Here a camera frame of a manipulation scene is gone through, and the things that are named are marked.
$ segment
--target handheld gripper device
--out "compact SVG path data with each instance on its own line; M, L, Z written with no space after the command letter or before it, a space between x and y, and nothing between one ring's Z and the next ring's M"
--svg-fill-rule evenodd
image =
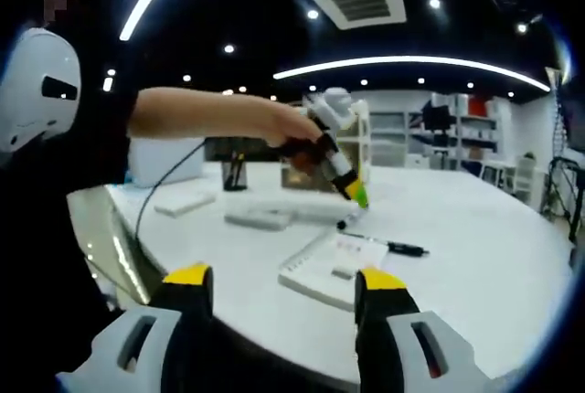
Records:
M352 111L353 100L345 89L331 88L307 100L306 115L323 131L317 142L290 139L279 148L284 157L306 153L319 166L324 177L347 200L356 201L367 208L367 193L360 173L352 167L335 142L340 130L349 128L356 120Z

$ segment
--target black sleeve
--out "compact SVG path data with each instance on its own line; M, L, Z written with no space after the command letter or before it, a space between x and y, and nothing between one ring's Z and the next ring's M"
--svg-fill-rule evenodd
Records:
M137 90L123 90L82 98L71 129L47 140L43 158L63 193L124 181L137 96Z

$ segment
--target spiral notebook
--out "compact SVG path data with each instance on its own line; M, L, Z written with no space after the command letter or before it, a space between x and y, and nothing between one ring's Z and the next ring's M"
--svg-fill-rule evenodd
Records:
M385 245L327 231L283 263L279 283L353 312L357 271L379 268L387 253Z

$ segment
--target black pen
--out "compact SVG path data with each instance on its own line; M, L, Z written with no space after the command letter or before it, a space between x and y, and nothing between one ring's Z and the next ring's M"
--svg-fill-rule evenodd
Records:
M427 250L425 250L423 247L415 247L414 245L400 244L397 242L390 242L387 240L370 238L369 236L358 235L356 233L343 232L342 234L347 235L347 236L353 236L354 238L365 239L365 240L369 240L370 242L377 242L378 244L386 245L386 246L388 246L388 251L390 251L392 253L403 254L405 256L411 256L413 258L419 258L421 256L425 256L425 255L429 254L429 252Z

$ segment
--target black ceiling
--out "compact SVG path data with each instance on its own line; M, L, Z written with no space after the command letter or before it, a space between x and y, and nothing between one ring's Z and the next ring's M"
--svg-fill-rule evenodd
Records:
M309 85L360 90L359 81L367 79L368 90L419 89L417 78L424 77L426 90L465 92L472 80L475 92L505 96L513 91L514 101L523 102L543 91L501 75L453 66L375 64L287 80L274 80L272 74L338 59L430 55L494 64L547 83L544 67L558 66L553 24L546 2L538 0L441 0L441 11L432 10L429 0L404 0L407 23L345 31L324 14L309 20L307 10L318 9L312 0L154 0L131 40L123 43L118 36L136 1L75 2L69 5L67 19L74 14L81 20L74 28L69 23L68 33L76 48L99 55L92 61L96 74L103 76L110 65L128 66L132 57L134 82L140 86L183 85L182 76L190 74L188 85L194 88L236 90L245 85L250 93L290 101ZM516 23L529 22L543 11L545 16L530 25L526 35L517 34ZM91 41L90 36L100 40ZM236 52L225 54L226 44L233 44Z

